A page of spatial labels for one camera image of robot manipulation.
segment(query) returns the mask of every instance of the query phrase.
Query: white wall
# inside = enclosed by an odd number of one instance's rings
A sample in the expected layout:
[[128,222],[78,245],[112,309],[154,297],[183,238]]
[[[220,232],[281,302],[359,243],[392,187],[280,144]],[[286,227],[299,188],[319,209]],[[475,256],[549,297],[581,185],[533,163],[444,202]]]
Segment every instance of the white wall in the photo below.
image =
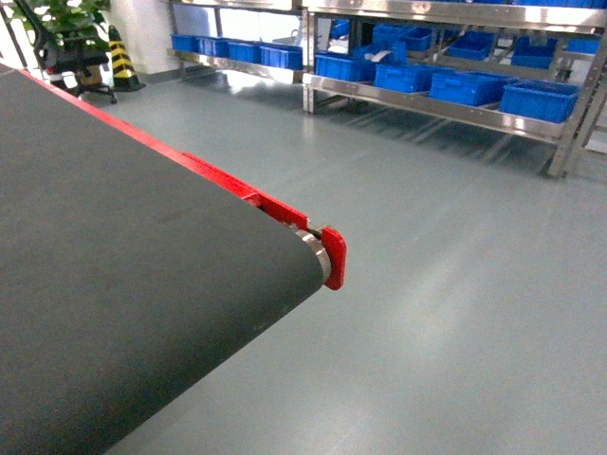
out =
[[105,14],[126,45],[137,72],[161,73],[177,68],[167,55],[171,47],[171,21],[168,5],[157,0],[113,0]]
[[28,40],[28,36],[26,34],[25,29],[23,28],[23,24],[21,21],[12,21],[11,26],[7,25],[0,18],[0,53],[2,53],[3,59],[0,59],[0,63],[5,64],[7,66],[11,66],[13,68],[23,68],[23,64],[19,59],[19,54],[17,54],[17,50],[14,48],[13,42],[9,35],[8,27],[12,27],[17,42],[24,53],[24,57],[26,59],[26,63],[28,64],[28,68],[35,68],[38,66],[36,63],[36,58],[34,56],[33,51],[31,50],[31,45]]

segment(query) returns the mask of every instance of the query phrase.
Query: plant pot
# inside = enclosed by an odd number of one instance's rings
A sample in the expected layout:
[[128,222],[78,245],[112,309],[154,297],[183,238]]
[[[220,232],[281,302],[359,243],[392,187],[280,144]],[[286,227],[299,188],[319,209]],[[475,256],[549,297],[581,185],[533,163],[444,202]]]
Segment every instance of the plant pot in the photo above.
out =
[[87,78],[84,74],[82,74],[81,82],[83,85],[98,85],[103,82],[101,77],[101,68],[98,64],[88,66],[86,69],[90,71],[91,75]]

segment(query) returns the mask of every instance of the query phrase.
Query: blue plastic bin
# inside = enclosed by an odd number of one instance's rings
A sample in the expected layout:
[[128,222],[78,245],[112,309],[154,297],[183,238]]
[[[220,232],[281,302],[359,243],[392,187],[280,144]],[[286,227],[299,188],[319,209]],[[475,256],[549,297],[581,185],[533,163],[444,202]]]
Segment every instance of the blue plastic bin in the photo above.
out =
[[493,33],[469,31],[447,49],[447,55],[468,60],[484,60],[493,45]]
[[430,44],[432,43],[432,29],[413,27],[398,40],[406,44],[407,50],[415,52],[428,50],[430,48]]
[[240,62],[259,64],[262,61],[262,50],[258,43],[246,43],[240,41],[228,42],[230,58]]
[[514,78],[490,73],[446,73],[432,75],[430,98],[457,102],[468,106],[481,106],[497,102],[504,94],[504,86]]
[[339,54],[318,55],[316,57],[316,74],[342,81],[372,81],[376,77],[376,64]]
[[228,40],[224,38],[212,38],[209,36],[198,37],[198,52],[212,57],[229,57],[230,47]]
[[337,40],[341,36],[345,36],[350,32],[350,21],[338,19],[331,27],[331,39]]
[[375,86],[403,93],[426,92],[436,72],[452,73],[453,69],[425,64],[378,64]]
[[579,52],[582,54],[596,54],[598,51],[598,41],[593,40],[570,40],[567,50]]
[[392,46],[392,63],[405,64],[407,62],[407,43],[397,41]]
[[304,69],[304,52],[301,47],[262,45],[260,48],[262,64],[294,70]]
[[535,7],[595,8],[594,0],[515,0],[515,5]]
[[378,45],[390,46],[393,42],[397,41],[401,36],[409,33],[414,27],[409,26],[386,26],[384,24],[377,24],[373,28],[373,43]]
[[198,39],[192,35],[171,35],[174,50],[183,50],[185,52],[198,52]]
[[548,69],[557,49],[557,42],[555,39],[549,39],[546,45],[531,45],[528,37],[519,38],[512,54],[512,64]]
[[578,87],[566,83],[514,83],[504,90],[500,111],[561,123],[573,112],[578,94]]

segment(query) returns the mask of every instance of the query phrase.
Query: green leaves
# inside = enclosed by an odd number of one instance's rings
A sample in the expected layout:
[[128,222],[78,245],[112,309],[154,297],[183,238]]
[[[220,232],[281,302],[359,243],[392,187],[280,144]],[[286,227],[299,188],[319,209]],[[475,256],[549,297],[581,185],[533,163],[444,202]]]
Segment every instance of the green leaves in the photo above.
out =
[[[82,0],[80,3],[77,0],[29,0],[29,5],[49,31],[61,34],[62,30],[79,29],[81,35],[96,37],[87,42],[88,46],[109,49],[108,43],[100,37],[97,26],[105,24],[101,12],[110,10],[110,0]],[[12,10],[11,19],[22,20],[26,30],[31,30],[31,24],[21,11],[17,8]]]

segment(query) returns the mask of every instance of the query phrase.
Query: potted plant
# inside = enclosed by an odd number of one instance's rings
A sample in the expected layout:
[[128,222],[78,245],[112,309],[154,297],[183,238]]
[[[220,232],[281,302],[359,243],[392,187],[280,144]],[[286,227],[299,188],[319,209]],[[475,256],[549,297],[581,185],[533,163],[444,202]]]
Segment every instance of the potted plant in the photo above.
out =
[[[107,43],[107,24],[101,12],[110,10],[110,0],[29,0],[29,5],[44,23],[48,31],[68,38],[70,32],[79,31],[81,36],[90,36],[86,40],[85,48],[92,47],[105,52],[109,51]],[[21,19],[26,30],[31,25],[20,11],[14,11],[14,18]],[[85,85],[101,83],[101,72],[98,66],[88,67],[91,77],[82,77]]]

